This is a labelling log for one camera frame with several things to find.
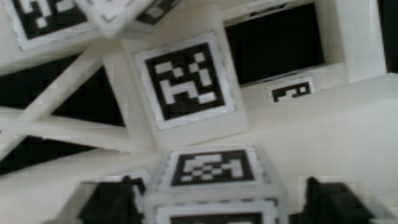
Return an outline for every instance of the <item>white diagonal beam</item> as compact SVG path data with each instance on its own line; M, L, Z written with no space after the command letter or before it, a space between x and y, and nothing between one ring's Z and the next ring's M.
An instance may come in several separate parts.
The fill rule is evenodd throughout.
M7 127L7 129L3 129L0 134L0 160L26 137L23 133L24 127L28 127L30 123L46 117L53 112L55 108L65 101L74 90L99 69L99 48L101 46L96 44L88 47L58 78L55 79L49 87L30 103L12 125Z

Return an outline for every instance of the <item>white border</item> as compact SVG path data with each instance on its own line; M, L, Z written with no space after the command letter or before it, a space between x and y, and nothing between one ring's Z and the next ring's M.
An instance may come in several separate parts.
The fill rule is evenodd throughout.
M39 46L51 44L53 42L58 42L65 38L76 36L88 30L96 28L94 24L83 22L81 24L67 27L65 29L58 30L56 32L44 34L40 37L35 37L33 39L28 40L26 35L24 35L24 30L21 26L21 21L19 21L19 16L16 13L14 9L14 3L10 2L12 0L5 0L5 11L8 14L10 18L10 24L12 24L12 31L16 34L16 40L17 40L17 45L23 51L30 50L32 48L37 48Z
M241 181L241 182L234 181L234 182L227 182L227 183L207 183L207 184L197 184L197 185L186 185L186 186L170 186L179 156L197 154L197 153L207 153L207 152L216 153L216 152L225 152L225 151L234 151L234 150L243 150L247 153L247 160L248 160L254 180ZM264 174L264 170L263 170L263 166L259 164L255 149L250 146L241 146L241 145L236 146L234 145L234 146L215 147L215 148L195 148L193 150L188 150L188 151L174 151L168 156L165 173L160 178L158 191L191 190L191 189L202 189L207 187L225 187L231 185L232 186L255 185L255 184L264 183L263 174Z
M280 88L284 88L284 87L287 87L287 86L293 86L293 85L296 85L296 84L300 84L300 83L303 83L303 82L307 82L309 83L309 94L307 95L311 95L314 92L316 92L316 89L314 89L314 78L312 78L312 76L305 76L305 77L302 77L302 78L296 78L296 79L293 79L293 80L286 80L280 84L275 84L275 85L270 85L270 86L266 86L264 88L266 88L266 96L268 96L268 101L270 101L270 103L280 103L280 102L286 102L286 101L280 101L280 102L275 102L273 101L273 95L271 95L271 91L275 90L275 89L280 89Z
M213 57L215 71L216 71L218 84L220 84L220 92L222 92L222 96L223 96L225 105L165 121L163 114L161 114L161 108L158 105L158 98L156 98L152 83L151 83L149 71L147 71L147 67L145 67L145 60L161 56L163 54L172 53L177 50L183 50L188 47L193 47L195 45L199 45L202 43L207 43L207 45L209 45L209 53L211 53L211 57ZM147 98L149 98L149 103L151 103L151 109L152 109L152 113L154 113L154 120L156 120L156 125L158 125L160 130L165 130L177 126L183 126L188 123L197 122L206 118L216 117L216 116L231 113L236 110L232 95L229 92L229 80L227 80L225 68L222 66L222 55L218 52L215 33L204 33L197 37L184 39L183 41L163 46L161 48L156 48L149 51L138 52L135 54L135 59L136 59L140 76L142 76L142 82L144 82L144 86L145 86L145 93L147 93Z
M170 217L197 215L227 215L261 213L263 223L275 224L277 208L273 202L255 200L252 202L211 203L206 205L167 206L156 209L156 224L170 224Z

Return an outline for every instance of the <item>black square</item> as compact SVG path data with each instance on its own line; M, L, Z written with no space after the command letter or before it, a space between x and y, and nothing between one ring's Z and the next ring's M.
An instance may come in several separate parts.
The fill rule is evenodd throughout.
M28 40L87 22L72 0L8 1Z
M158 0L136 17L136 21L154 26L181 0Z
M163 120L225 105L207 43L147 59L145 67Z
M170 217L170 224L263 224L261 213Z
M181 155L172 186L254 181L245 150Z
M296 98L303 95L311 94L311 86L309 86L309 82L298 83L291 86L286 86L275 90L271 90L271 97L273 97L273 102L280 101L280 97L284 97L287 95L287 91L295 91L296 93L291 95L291 98Z

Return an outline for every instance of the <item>black and white square marker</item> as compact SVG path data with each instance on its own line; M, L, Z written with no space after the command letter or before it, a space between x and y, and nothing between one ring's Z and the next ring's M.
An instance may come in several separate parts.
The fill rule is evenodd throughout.
M271 103L284 102L293 98L314 93L314 81L307 76L300 79L286 81L279 85L266 87L266 94Z
M275 205L266 200L158 208L156 224L277 224Z
M136 54L158 129L234 111L213 33Z
M136 17L136 21L154 26L181 0L156 0Z
M5 0L5 8L23 50L94 28L72 0Z
M160 190L261 182L263 168L254 148L241 146L172 152Z

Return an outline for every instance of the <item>black object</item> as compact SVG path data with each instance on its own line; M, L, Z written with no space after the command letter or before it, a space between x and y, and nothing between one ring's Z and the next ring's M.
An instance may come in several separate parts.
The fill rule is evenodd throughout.
M398 1L378 0L387 71L398 73Z
M0 176L88 150L88 146L28 136L0 161Z
M343 183L307 179L307 203L302 214L291 216L296 224L369 224L373 214Z
M83 224L142 224L144 215L135 205L133 185L144 194L142 179L124 177L119 183L101 182L96 186L78 218Z
M46 64L0 77L0 105L24 109L49 86L60 73L69 67L78 55L72 55Z
M124 127L104 68L97 70L53 115Z
M215 214L215 215L199 215L199 216L175 216L170 217L170 224L227 224L227 223L263 223L263 214L257 213L241 213L241 214Z
M314 4L225 27L239 84L325 63Z

